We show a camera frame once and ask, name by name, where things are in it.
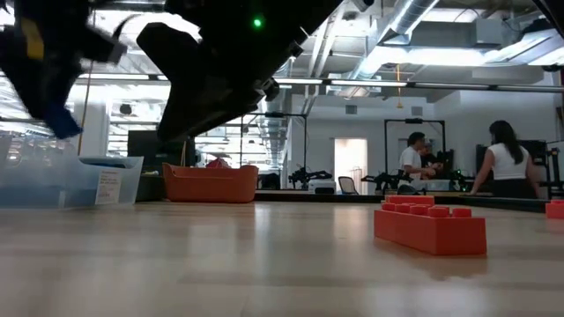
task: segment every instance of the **wooden floor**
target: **wooden floor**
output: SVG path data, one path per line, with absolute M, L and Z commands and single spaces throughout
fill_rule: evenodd
M 475 209 L 488 256 L 434 258 L 374 207 L 0 211 L 0 316 L 564 316 L 564 221 Z

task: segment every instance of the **man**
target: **man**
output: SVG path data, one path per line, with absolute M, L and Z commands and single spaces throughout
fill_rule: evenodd
M 435 170 L 431 167 L 423 167 L 421 165 L 421 156 L 419 151 L 425 148 L 425 134 L 421 132 L 413 132 L 407 139 L 407 149 L 402 152 L 399 158 L 399 168 L 409 174 L 414 181 L 419 181 L 421 175 L 427 177 L 434 176 Z
M 433 151 L 431 149 L 431 144 L 427 143 L 423 147 L 423 149 L 419 150 L 419 155 L 421 156 L 421 166 L 422 167 L 431 167 L 437 173 L 442 172 L 442 163 L 439 159 L 433 155 Z M 422 179 L 428 179 L 429 177 L 426 175 L 421 175 Z

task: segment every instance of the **person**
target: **person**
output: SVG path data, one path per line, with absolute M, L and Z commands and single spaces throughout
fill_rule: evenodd
M 423 149 L 419 150 L 419 155 L 421 156 L 422 167 L 431 167 L 435 170 L 437 174 L 442 172 L 442 163 L 435 155 L 433 155 L 433 151 L 431 149 L 430 143 L 425 144 Z M 429 179 L 430 177 L 423 174 L 421 175 L 421 178 Z
M 411 133 L 407 139 L 407 145 L 399 158 L 399 168 L 409 174 L 409 177 L 414 181 L 419 181 L 422 174 L 427 177 L 434 176 L 435 170 L 433 168 L 421 165 L 419 151 L 425 148 L 425 134 L 422 132 Z
M 535 166 L 527 150 L 519 145 L 511 125 L 505 121 L 496 121 L 490 126 L 490 133 L 492 146 L 486 150 L 484 163 L 470 194 L 476 195 L 487 175 L 493 171 L 494 196 L 529 199 L 539 197 Z

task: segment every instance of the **lego stud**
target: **lego stud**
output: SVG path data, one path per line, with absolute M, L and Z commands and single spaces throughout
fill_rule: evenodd
M 429 217 L 448 217 L 449 208 L 446 207 L 433 207 L 429 208 Z
M 452 217 L 472 217 L 470 208 L 455 208 L 452 210 Z
M 421 215 L 424 216 L 427 214 L 427 207 L 424 206 L 412 206 L 410 212 L 413 215 Z
M 411 206 L 408 205 L 407 203 L 396 205 L 396 212 L 410 213 L 410 210 L 411 210 Z
M 382 210 L 384 211 L 396 211 L 396 205 L 394 203 L 383 203 Z
M 425 210 L 423 215 L 426 215 L 429 212 L 429 208 L 431 208 L 431 206 L 427 206 L 427 205 L 417 205 L 417 207 L 421 207 L 422 210 Z

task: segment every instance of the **white label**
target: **white label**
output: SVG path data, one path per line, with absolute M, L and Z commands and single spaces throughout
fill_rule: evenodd
M 96 204 L 119 203 L 122 175 L 116 170 L 101 170 L 96 191 Z

